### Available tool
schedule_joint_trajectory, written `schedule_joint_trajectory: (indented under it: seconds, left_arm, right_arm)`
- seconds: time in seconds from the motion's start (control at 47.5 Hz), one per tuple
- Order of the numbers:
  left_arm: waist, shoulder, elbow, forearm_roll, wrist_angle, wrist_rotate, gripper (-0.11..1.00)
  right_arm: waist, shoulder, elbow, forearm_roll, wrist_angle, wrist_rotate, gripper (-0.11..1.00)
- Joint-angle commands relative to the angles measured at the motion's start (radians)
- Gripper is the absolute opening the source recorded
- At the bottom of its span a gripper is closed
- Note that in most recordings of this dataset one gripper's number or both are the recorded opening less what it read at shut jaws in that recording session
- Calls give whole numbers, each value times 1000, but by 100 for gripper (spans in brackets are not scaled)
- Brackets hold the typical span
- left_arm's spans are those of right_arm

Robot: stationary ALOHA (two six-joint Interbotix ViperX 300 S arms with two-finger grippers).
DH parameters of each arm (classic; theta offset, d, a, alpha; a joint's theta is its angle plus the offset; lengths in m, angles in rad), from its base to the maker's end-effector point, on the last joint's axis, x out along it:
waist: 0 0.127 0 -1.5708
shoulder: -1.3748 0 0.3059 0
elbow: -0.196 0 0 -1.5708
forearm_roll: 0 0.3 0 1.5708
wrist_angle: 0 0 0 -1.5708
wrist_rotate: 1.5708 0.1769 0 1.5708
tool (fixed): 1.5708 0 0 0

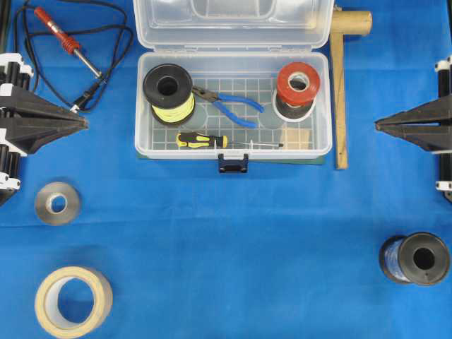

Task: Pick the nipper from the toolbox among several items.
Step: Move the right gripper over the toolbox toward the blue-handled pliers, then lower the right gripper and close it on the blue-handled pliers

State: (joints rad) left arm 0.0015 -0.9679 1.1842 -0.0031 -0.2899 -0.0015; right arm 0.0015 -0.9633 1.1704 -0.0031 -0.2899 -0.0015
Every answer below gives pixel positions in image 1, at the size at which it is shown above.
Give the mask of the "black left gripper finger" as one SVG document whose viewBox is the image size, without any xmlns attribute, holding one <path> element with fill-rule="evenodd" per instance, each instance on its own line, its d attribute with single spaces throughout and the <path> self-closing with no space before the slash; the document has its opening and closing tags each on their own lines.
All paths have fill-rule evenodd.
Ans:
<svg viewBox="0 0 452 339">
<path fill-rule="evenodd" d="M 1 118 L 1 144 L 8 146 L 10 152 L 31 155 L 56 139 L 87 128 L 84 119 Z"/>
<path fill-rule="evenodd" d="M 76 122 L 83 128 L 88 128 L 88 121 L 84 117 L 12 84 L 1 85 L 1 108 L 22 117 Z"/>
</svg>

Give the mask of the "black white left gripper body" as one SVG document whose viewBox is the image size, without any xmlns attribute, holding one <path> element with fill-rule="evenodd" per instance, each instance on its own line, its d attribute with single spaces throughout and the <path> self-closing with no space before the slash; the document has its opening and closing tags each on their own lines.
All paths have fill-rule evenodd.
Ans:
<svg viewBox="0 0 452 339">
<path fill-rule="evenodd" d="M 34 76 L 31 66 L 24 63 L 19 53 L 1 54 L 1 95 L 10 95 L 13 85 L 29 90 Z M 6 140 L 6 127 L 1 127 L 1 206 L 15 195 L 21 186 L 20 159 L 25 153 Z"/>
</svg>

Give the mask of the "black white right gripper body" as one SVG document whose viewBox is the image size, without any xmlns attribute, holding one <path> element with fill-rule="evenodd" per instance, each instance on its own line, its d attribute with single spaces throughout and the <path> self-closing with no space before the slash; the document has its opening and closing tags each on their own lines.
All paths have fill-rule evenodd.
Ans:
<svg viewBox="0 0 452 339">
<path fill-rule="evenodd" d="M 435 64 L 435 72 L 438 76 L 438 96 L 444 97 L 451 94 L 451 65 L 450 59 L 438 61 Z M 441 191 L 444 198 L 451 202 L 451 154 L 439 155 L 439 180 L 436 189 Z"/>
</svg>

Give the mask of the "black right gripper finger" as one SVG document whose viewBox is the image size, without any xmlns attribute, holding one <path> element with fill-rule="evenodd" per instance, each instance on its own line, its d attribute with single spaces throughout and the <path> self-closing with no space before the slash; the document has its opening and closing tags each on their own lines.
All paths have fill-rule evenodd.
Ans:
<svg viewBox="0 0 452 339">
<path fill-rule="evenodd" d="M 451 121 L 451 95 L 399 112 L 390 117 L 377 120 L 377 126 L 403 124 L 430 124 Z"/>
<path fill-rule="evenodd" d="M 376 130 L 403 139 L 431 153 L 451 152 L 451 126 L 440 125 L 383 125 Z"/>
</svg>

